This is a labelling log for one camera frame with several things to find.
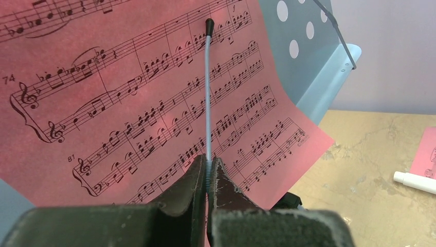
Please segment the white recorder flute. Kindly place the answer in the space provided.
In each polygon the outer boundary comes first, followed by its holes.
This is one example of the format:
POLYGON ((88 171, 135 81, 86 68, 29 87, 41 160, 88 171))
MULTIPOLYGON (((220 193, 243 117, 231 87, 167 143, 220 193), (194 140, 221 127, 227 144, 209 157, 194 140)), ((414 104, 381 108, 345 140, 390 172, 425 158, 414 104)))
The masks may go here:
POLYGON ((405 186, 435 195, 435 179, 412 173, 396 171, 393 175, 393 180, 405 186))

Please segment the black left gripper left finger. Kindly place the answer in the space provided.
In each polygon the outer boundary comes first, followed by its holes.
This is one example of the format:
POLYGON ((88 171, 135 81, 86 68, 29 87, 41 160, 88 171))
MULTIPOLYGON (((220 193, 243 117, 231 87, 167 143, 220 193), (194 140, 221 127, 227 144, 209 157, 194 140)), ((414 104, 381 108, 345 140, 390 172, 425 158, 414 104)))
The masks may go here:
POLYGON ((204 246, 206 157, 146 204, 39 207, 25 212, 2 246, 204 246))

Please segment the pink sheet music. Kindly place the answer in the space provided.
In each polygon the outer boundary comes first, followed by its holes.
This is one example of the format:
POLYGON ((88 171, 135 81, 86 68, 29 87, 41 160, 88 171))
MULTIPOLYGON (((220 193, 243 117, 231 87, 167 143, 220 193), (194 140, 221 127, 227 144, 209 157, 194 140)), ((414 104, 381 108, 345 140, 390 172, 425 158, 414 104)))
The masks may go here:
POLYGON ((427 127, 412 162, 410 173, 435 179, 435 127, 427 127))
POLYGON ((139 204, 205 152, 262 207, 333 144, 285 93, 259 1, 1 1, 1 179, 139 204))

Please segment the light blue music stand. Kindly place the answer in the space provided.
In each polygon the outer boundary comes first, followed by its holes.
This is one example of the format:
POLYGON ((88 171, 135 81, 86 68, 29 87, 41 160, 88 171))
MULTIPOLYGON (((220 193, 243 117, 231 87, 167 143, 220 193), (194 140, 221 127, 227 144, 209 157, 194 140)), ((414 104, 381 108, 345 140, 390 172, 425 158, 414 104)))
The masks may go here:
POLYGON ((269 50, 241 75, 247 97, 235 129, 216 141, 210 207, 301 208, 288 190, 333 144, 318 124, 356 61, 359 46, 344 41, 330 1, 260 1, 269 50))

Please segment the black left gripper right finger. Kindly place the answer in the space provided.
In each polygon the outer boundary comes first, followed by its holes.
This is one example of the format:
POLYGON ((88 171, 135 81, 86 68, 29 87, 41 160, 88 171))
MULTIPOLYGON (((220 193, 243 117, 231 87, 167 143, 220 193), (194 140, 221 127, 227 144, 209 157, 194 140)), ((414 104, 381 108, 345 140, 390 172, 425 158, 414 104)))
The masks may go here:
POLYGON ((330 210, 265 210, 230 179, 221 158, 210 172, 207 238, 211 246, 355 246, 343 218, 330 210))

